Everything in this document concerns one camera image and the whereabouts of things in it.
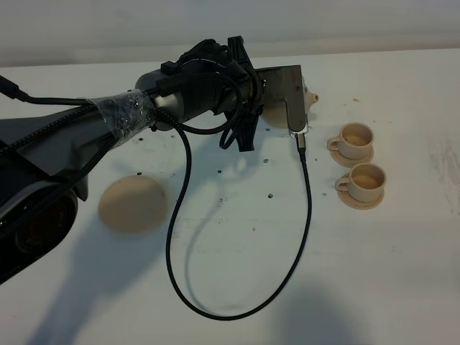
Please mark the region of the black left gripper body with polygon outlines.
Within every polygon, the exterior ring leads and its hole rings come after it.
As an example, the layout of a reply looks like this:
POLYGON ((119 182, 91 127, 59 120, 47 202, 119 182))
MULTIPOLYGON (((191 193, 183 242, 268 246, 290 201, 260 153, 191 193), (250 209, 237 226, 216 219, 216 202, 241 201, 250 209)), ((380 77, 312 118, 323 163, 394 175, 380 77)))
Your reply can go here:
POLYGON ((219 147, 228 149, 236 141, 240 152, 254 151, 254 136, 257 129, 259 116, 263 111, 262 94, 263 82, 254 69, 247 51, 244 48, 244 40, 241 36, 230 37, 227 40, 229 51, 233 59, 249 75, 249 95, 239 112, 238 122, 230 129, 223 131, 219 147))

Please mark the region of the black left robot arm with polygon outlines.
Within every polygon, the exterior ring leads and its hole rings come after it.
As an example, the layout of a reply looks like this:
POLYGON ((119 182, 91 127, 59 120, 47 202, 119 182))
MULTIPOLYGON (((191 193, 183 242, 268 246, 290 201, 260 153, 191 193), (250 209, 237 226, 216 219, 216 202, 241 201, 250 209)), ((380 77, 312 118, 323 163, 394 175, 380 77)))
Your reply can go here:
POLYGON ((115 96, 34 98, 2 78, 5 96, 65 110, 1 121, 1 280, 67 236, 88 197, 89 172, 145 129, 220 134, 222 148, 238 142, 250 150, 261 87, 239 36, 225 45, 204 40, 115 96))

